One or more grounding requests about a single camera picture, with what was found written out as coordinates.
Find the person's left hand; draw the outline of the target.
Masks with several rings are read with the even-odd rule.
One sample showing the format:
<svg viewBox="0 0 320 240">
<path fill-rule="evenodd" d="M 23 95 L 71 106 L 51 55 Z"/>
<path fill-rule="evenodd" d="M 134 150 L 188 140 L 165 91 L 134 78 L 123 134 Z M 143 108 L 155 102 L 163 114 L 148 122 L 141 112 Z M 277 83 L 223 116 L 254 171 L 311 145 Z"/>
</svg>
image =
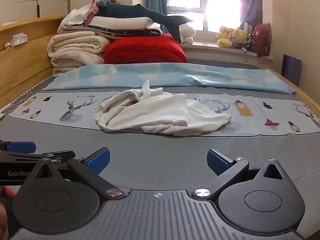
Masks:
<svg viewBox="0 0 320 240">
<path fill-rule="evenodd" d="M 9 186 L 3 186 L 1 189 L 1 213 L 0 213 L 0 224 L 1 224 L 1 239 L 9 239 L 9 228 L 8 228 L 8 215 L 7 209 L 3 199 L 11 204 L 16 196 L 16 191 Z"/>
</svg>

